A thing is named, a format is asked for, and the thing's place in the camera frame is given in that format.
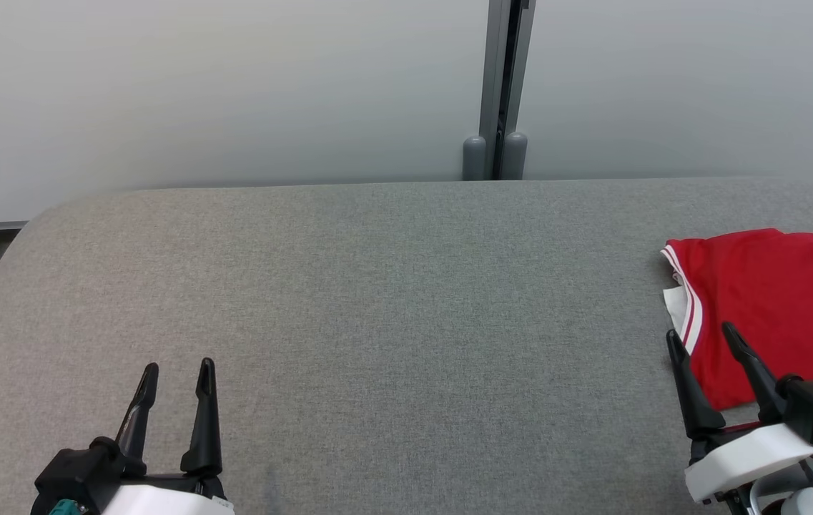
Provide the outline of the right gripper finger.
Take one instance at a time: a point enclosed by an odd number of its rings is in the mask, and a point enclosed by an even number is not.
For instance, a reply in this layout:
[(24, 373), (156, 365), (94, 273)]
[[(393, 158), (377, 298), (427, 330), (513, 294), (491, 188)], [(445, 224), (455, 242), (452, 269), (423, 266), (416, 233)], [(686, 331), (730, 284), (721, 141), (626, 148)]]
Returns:
[(759, 407), (760, 423), (781, 423), (784, 415), (784, 398), (779, 394), (775, 375), (743, 339), (733, 323), (723, 322), (722, 333), (731, 355), (742, 366), (747, 381), (752, 386), (754, 398)]
[(723, 414), (714, 410), (704, 395), (691, 371), (690, 355), (676, 330), (668, 330), (666, 343), (687, 437), (701, 439), (719, 433), (724, 429)]

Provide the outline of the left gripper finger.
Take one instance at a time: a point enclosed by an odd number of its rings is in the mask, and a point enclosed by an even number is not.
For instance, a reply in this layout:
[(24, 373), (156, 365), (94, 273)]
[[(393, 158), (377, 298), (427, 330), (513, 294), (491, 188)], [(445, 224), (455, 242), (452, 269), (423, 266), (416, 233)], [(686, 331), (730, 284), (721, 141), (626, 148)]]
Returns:
[(157, 399), (158, 378), (158, 364), (146, 365), (119, 427), (117, 444), (123, 456), (125, 477), (142, 477), (146, 474), (144, 446), (150, 410)]
[(181, 458), (181, 472), (192, 476), (219, 476), (223, 462), (215, 362), (212, 358), (202, 359), (196, 397), (194, 426), (188, 450)]

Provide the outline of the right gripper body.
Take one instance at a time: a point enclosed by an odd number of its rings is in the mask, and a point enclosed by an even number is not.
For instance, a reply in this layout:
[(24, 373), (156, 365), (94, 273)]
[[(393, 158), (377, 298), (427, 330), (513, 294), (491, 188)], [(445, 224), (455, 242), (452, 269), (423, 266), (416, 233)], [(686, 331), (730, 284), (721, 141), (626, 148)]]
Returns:
[(813, 515), (813, 446), (784, 424), (755, 429), (688, 466), (685, 486), (736, 515)]

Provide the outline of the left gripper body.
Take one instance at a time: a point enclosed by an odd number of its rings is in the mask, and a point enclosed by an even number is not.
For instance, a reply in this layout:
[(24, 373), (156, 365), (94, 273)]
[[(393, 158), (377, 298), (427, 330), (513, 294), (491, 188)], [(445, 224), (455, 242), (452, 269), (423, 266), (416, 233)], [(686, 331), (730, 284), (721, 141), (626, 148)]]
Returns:
[(219, 476), (128, 476), (100, 515), (235, 515)]

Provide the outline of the red 23 jersey white sleeves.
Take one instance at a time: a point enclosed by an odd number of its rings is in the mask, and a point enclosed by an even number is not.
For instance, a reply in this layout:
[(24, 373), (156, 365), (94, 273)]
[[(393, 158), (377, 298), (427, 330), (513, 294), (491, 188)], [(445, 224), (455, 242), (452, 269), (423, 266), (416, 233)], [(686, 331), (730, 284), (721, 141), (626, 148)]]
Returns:
[(671, 239), (661, 254), (684, 294), (675, 327), (718, 411), (754, 394), (722, 330), (735, 325), (776, 378), (813, 381), (813, 232), (774, 228)]

